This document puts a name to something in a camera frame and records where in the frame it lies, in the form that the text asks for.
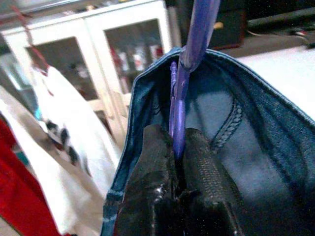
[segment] red fabric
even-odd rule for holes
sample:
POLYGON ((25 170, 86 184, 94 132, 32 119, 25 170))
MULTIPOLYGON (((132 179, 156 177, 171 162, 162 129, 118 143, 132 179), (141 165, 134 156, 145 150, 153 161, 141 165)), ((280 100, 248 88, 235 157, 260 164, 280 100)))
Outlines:
POLYGON ((37 180, 10 149, 14 143, 0 120, 0 215, 23 236, 60 236, 37 180))

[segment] white cabinet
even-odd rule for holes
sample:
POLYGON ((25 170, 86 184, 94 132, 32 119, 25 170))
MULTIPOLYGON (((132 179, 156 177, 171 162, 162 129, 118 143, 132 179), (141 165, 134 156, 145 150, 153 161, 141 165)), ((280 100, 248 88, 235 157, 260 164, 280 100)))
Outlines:
MULTIPOLYGON (((33 43, 103 115, 119 146, 126 136, 133 79, 171 49, 163 0, 134 0, 30 24, 33 43)), ((22 27, 1 32, 32 82, 22 27)))

